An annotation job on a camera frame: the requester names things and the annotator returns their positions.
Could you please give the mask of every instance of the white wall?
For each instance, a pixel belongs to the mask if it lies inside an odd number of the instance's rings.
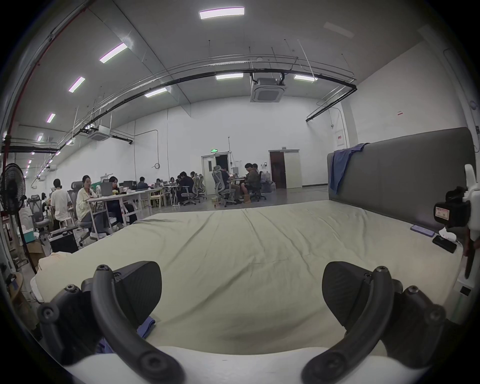
[[[466,126],[453,85],[426,42],[364,80],[347,100],[359,143]]]
[[[118,128],[135,135],[134,144],[112,138],[91,142],[59,164],[57,171],[45,172],[47,179],[37,181],[36,190],[29,191],[31,181],[27,181],[27,196],[50,192],[56,178],[70,189],[85,174],[92,182],[105,173],[113,173],[120,181],[144,176],[147,182],[155,182],[181,171],[201,173],[201,156],[213,148],[227,152],[228,136],[240,173],[248,162],[267,162],[267,167],[259,169],[270,171],[268,150],[286,146],[300,150],[303,185],[327,183],[326,156],[333,150],[333,134],[328,112],[305,122],[317,107],[315,102],[284,97],[280,103],[250,103],[249,97],[230,97],[192,104],[192,117],[181,107],[157,112]],[[154,167],[157,161],[160,169]]]

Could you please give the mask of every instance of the white shirt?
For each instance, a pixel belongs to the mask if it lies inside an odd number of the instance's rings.
[[[72,201],[67,191],[63,189],[56,189],[52,192],[50,205],[55,207],[55,218],[58,221],[63,221],[71,217],[68,213],[68,203],[71,202]]]

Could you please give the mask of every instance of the black fan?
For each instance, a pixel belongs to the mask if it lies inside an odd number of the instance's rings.
[[[3,209],[7,211],[9,215],[15,215],[17,220],[17,226],[20,231],[20,238],[24,246],[25,256],[27,257],[30,266],[36,274],[35,267],[33,266],[32,259],[30,258],[30,252],[28,251],[27,244],[25,242],[24,232],[22,231],[22,223],[20,222],[20,215],[18,212],[22,208],[25,200],[25,179],[24,174],[20,167],[16,164],[9,164],[5,168],[5,171],[0,176],[0,201]]]

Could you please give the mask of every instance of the jeans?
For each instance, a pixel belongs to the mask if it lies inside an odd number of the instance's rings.
[[[105,214],[105,212],[102,212],[101,214],[98,213],[98,214],[94,215],[94,218],[95,218],[95,226],[96,226],[96,229],[97,229],[98,233],[105,233],[106,231],[105,231],[104,223],[106,222],[106,219],[107,219],[107,215]],[[83,217],[81,222],[82,223],[91,223],[92,222],[92,215],[90,214],[90,212],[87,213]]]

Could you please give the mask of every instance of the mattress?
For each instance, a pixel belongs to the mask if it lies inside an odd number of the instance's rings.
[[[99,264],[160,265],[162,297],[148,341],[225,354],[331,347],[344,328],[322,297],[330,261],[389,268],[443,304],[456,280],[454,254],[411,224],[333,201],[206,212],[159,213],[37,274],[45,301]]]

